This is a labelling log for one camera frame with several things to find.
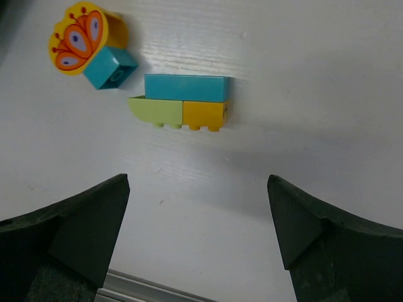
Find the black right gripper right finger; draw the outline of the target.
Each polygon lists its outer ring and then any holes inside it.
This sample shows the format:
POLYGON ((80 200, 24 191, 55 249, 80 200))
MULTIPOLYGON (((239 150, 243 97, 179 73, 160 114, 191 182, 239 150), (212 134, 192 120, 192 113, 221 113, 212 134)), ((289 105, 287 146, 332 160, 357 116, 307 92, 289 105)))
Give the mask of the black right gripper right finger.
POLYGON ((341 210, 274 174, 268 197, 297 301, 402 301, 402 230, 341 210))

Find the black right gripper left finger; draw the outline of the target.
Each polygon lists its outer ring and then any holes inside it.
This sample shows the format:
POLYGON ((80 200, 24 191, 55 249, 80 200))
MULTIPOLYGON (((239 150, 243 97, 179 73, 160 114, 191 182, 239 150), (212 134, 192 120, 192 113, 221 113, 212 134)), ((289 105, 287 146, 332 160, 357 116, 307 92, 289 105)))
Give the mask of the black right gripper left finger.
POLYGON ((128 176, 118 174, 75 196, 1 221, 1 301, 94 301, 129 194, 128 176))

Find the light green curved brick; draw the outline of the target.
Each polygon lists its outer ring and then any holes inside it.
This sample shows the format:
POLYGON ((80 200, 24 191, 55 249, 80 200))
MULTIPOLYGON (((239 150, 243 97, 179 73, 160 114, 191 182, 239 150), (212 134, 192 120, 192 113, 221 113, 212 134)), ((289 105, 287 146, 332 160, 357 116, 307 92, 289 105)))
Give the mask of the light green curved brick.
POLYGON ((128 107, 140 121, 162 128, 169 125, 180 129, 183 125, 183 102, 163 99, 147 99, 145 96, 128 98, 128 107))

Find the small teal square brick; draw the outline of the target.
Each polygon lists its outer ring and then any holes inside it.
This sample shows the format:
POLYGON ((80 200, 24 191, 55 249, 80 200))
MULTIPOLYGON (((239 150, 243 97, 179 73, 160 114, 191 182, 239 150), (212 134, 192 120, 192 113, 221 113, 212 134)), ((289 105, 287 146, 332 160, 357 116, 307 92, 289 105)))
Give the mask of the small teal square brick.
POLYGON ((137 67, 137 61, 125 49, 104 46, 83 74, 97 90, 116 89, 137 67))

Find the small yellow curved brick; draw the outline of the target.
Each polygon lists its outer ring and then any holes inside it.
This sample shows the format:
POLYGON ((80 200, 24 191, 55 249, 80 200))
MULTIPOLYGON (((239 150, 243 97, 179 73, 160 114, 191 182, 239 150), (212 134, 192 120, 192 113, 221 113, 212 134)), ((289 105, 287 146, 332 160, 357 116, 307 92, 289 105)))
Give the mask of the small yellow curved brick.
POLYGON ((183 124, 197 131, 207 127, 209 131, 219 131, 227 122, 229 100, 223 103, 184 101, 183 124))

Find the long teal brick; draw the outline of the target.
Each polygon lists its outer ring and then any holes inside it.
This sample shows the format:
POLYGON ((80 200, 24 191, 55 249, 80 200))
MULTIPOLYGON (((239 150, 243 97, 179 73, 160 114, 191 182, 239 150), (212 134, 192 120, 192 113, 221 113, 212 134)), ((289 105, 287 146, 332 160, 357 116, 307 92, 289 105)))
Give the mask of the long teal brick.
POLYGON ((146 74, 149 99, 223 103, 229 99, 232 78, 210 75, 146 74))

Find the yellow flower-print arch brick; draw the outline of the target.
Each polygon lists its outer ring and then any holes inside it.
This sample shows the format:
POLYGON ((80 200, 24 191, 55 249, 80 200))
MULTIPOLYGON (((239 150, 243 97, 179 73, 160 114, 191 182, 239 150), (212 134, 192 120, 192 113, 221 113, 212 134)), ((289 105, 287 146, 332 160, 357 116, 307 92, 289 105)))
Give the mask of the yellow flower-print arch brick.
POLYGON ((126 48, 128 26, 123 18, 88 1, 67 8, 54 26, 48 53, 55 67, 74 76, 82 73, 104 46, 126 48))

